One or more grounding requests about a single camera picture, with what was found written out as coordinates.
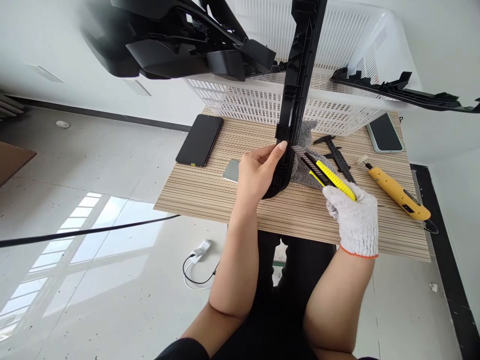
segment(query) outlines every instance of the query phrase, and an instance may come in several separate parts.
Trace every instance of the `fingernail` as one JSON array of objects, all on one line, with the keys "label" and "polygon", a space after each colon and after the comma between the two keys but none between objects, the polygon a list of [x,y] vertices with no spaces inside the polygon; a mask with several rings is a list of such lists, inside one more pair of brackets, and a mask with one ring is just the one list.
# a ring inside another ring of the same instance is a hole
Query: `fingernail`
[{"label": "fingernail", "polygon": [[287,145],[288,145],[288,142],[283,140],[281,143],[278,144],[278,148],[283,151],[287,148]]}]

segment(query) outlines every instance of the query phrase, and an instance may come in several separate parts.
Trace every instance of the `gray rag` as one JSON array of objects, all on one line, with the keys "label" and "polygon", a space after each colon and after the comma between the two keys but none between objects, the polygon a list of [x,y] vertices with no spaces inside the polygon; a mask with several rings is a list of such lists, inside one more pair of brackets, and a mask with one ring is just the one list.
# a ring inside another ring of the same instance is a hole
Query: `gray rag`
[{"label": "gray rag", "polygon": [[[308,147],[312,144],[312,129],[314,129],[316,126],[316,120],[302,122],[300,132],[298,134],[298,141],[296,144],[307,150]],[[331,171],[333,171],[334,174],[337,173],[332,167],[332,164],[330,164],[330,161],[325,156],[311,150],[308,150],[308,153],[315,160],[320,160],[322,163],[324,163]],[[298,156],[295,156],[295,160],[293,161],[293,168],[291,169],[290,179],[295,183],[303,184],[311,188],[317,188],[320,190],[322,189],[322,186],[317,181],[317,179],[310,175],[310,169],[308,168],[308,166],[305,165]]]}]

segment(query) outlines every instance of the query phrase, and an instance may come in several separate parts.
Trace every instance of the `power strip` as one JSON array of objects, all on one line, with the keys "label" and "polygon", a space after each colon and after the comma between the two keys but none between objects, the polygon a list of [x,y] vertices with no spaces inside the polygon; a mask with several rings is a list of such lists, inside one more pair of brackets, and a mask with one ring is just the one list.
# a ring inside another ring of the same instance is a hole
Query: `power strip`
[{"label": "power strip", "polygon": [[[212,243],[208,240],[204,240],[200,246],[196,249],[200,249],[201,250],[201,254],[200,255],[197,255],[197,256],[193,256],[190,258],[190,261],[193,263],[193,264],[196,264],[200,261],[201,258],[203,258],[205,256],[205,254],[209,251],[209,249],[212,247]],[[190,253],[190,255],[196,255],[196,253],[194,251],[192,251]]]}]

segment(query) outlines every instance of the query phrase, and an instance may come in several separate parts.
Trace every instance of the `knit work glove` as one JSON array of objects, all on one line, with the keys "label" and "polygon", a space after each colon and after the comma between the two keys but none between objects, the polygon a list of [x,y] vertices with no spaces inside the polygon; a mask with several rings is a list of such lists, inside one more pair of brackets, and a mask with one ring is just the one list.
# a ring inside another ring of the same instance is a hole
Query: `knit work glove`
[{"label": "knit work glove", "polygon": [[340,247],[350,255],[376,258],[379,255],[377,199],[357,185],[345,183],[355,194],[356,201],[336,187],[322,189],[326,208],[340,225]]}]

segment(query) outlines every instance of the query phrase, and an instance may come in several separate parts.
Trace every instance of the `black baseboard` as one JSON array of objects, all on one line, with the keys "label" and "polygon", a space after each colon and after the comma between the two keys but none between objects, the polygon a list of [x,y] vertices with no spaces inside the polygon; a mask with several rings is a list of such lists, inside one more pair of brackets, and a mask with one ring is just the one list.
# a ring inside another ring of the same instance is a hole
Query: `black baseboard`
[{"label": "black baseboard", "polygon": [[105,111],[90,110],[90,109],[85,109],[81,107],[60,105],[53,102],[31,100],[23,97],[16,97],[16,96],[8,96],[8,97],[18,101],[21,104],[31,106],[31,107],[36,107],[36,108],[52,109],[52,110],[63,111],[66,113],[81,114],[81,115],[94,116],[97,118],[119,120],[127,123],[148,125],[156,128],[177,130],[177,131],[182,131],[187,133],[190,131],[190,128],[191,128],[191,126],[187,126],[187,125],[181,125],[181,124],[165,122],[165,121],[157,121],[157,120],[147,119],[143,117],[121,115],[121,114],[105,112]]},{"label": "black baseboard", "polygon": [[462,359],[479,360],[479,332],[460,278],[429,168],[415,164],[410,164],[410,168],[416,173],[423,204],[430,210],[431,220],[438,227],[438,234],[431,234],[431,241]]}]

